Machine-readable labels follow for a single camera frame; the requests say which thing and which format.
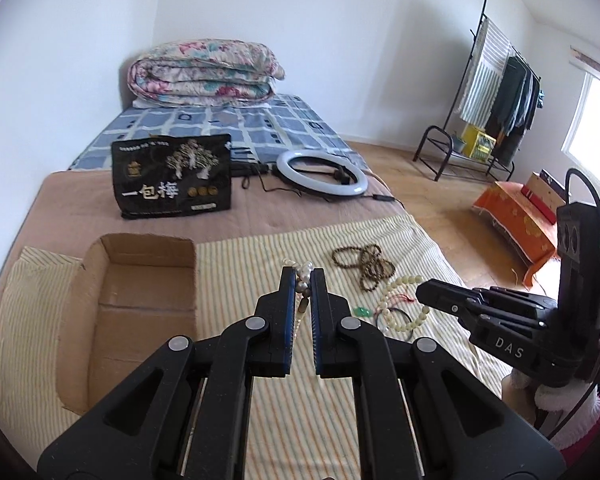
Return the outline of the dark blue bangle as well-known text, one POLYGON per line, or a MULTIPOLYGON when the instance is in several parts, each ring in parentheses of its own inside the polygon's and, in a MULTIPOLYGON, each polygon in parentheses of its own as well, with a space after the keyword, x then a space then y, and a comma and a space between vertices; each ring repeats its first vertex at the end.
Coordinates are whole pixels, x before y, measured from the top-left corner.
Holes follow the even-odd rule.
POLYGON ((414 330, 412 318, 402 309, 388 307, 375 312, 374 325, 383 333, 411 333, 414 330))

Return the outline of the orange cloth covered box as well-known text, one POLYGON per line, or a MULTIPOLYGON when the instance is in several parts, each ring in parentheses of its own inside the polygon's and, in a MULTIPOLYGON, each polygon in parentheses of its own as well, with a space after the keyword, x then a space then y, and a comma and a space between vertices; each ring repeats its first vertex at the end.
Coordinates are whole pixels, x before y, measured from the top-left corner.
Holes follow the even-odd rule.
POLYGON ((557 226, 522 194, 523 187, 512 181, 493 182, 472 206, 479 214, 487 214, 522 253, 527 271, 521 283, 530 288, 535 274, 557 256, 557 226))

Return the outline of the red and beige books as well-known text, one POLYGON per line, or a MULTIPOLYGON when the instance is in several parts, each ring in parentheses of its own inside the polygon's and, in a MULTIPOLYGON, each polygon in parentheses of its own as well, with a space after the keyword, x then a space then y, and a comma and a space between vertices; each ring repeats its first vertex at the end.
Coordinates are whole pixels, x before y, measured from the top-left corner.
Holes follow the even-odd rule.
POLYGON ((566 203, 567 192, 545 169, 532 172, 521 188, 521 194, 550 222, 557 223, 557 209, 566 203))

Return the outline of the cardboard box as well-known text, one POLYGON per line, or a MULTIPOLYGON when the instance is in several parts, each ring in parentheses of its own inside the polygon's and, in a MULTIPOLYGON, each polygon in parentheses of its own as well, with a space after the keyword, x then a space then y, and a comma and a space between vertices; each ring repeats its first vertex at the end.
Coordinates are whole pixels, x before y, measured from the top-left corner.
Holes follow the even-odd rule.
POLYGON ((174 336, 197 337, 196 247, 110 233, 86 252, 62 307, 56 391, 82 415, 174 336))

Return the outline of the black clothes rack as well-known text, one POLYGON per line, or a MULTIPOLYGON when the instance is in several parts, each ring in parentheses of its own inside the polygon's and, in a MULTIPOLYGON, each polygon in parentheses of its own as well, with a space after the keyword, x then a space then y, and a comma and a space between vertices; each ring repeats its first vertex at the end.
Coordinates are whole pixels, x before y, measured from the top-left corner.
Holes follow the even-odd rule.
MULTIPOLYGON (((462 149, 465 145, 465 142, 462 140, 462 135, 465 127, 469 124, 463 122, 458 117, 456 108, 457 104, 460 102, 460 90, 462 90, 468 73, 469 63, 474 54, 478 30, 484 18, 490 18, 490 16, 486 14, 486 8, 481 9, 477 29, 472 33, 472 45, 448 114, 446 114, 442 124, 431 125, 425 129, 413 156, 414 162, 419 162, 426 170, 430 171, 432 180, 436 182, 444 177, 483 182, 493 180, 508 181, 513 177, 516 169, 515 159, 509 167, 506 167, 497 162, 492 155, 486 162, 478 162, 478 160, 471 159, 462 154, 462 149)), ((513 55, 515 54, 519 54, 540 77, 519 49, 514 46, 513 55)))

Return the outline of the yellow box on rack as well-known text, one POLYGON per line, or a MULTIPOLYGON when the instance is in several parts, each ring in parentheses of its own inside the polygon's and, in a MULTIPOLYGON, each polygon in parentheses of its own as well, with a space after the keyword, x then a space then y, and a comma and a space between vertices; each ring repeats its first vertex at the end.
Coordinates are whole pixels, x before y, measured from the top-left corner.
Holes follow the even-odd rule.
POLYGON ((462 135, 462 154, 478 162, 486 162, 495 146, 495 139, 473 125, 467 125, 462 135))

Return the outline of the dark hanging clothes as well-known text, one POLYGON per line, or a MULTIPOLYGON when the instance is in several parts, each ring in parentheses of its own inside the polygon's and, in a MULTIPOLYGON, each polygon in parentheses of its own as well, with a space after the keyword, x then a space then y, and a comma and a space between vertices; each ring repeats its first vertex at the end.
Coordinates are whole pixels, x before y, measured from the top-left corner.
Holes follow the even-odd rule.
POLYGON ((543 99, 541 78, 519 54, 510 56, 486 121, 486 134, 495 140, 491 155, 503 166, 513 163, 543 99))

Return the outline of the window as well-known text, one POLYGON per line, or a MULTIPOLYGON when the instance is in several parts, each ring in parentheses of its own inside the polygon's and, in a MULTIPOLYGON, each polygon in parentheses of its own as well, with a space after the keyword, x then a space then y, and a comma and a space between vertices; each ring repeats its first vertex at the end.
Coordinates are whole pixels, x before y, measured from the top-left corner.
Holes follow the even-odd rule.
POLYGON ((600 184, 600 62, 575 47, 570 55, 583 81, 562 151, 600 184))

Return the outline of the brown bed cover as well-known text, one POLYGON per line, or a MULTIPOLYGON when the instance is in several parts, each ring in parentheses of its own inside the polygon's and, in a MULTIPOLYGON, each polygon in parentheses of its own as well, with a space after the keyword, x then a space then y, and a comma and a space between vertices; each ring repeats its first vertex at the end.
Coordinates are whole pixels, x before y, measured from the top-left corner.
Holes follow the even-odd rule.
POLYGON ((10 268, 26 246, 81 258, 108 233, 157 234, 189 238, 194 243, 233 237, 285 233, 316 226, 402 214, 396 202, 358 198, 329 203, 312 195, 276 191, 275 180, 233 181, 229 210, 189 217, 125 220, 114 200, 109 171, 50 174, 21 221, 0 274, 0 302, 10 268))

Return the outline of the black snack bag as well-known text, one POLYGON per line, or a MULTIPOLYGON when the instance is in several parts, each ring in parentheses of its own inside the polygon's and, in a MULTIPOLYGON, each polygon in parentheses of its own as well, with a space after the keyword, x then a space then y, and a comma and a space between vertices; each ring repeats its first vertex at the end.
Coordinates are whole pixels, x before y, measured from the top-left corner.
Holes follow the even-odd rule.
POLYGON ((151 136, 111 144, 114 199, 128 220, 232 206, 230 136, 151 136))

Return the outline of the striped hanging towel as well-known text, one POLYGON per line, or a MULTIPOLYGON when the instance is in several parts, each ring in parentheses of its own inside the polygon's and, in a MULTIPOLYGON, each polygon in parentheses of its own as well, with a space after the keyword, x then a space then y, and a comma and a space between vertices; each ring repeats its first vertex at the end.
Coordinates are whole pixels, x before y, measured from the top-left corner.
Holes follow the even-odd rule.
POLYGON ((463 122, 484 128, 498 95, 506 63, 513 54, 514 46, 504 32, 490 18, 484 18, 456 108, 463 122))

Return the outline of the blue checkered bed sheet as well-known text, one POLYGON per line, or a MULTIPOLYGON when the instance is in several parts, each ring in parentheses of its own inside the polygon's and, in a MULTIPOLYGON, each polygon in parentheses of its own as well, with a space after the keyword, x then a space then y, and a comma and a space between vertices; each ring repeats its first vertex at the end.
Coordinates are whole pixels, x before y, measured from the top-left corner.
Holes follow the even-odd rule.
POLYGON ((116 141, 148 136, 214 136, 232 138, 232 157, 238 162, 272 164, 287 150, 317 150, 350 160, 362 170, 364 158, 300 96, 278 94, 253 106, 129 107, 74 160, 72 170, 111 167, 110 146, 116 141))

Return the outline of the folded floral quilt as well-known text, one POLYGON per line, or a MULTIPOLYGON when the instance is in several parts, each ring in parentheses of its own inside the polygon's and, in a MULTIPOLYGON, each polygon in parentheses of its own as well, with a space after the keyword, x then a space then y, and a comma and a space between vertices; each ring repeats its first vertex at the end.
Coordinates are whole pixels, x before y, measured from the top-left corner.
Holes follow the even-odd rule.
POLYGON ((285 76, 265 44, 206 38, 153 47, 131 63, 126 83, 155 106, 234 106, 267 101, 285 76))

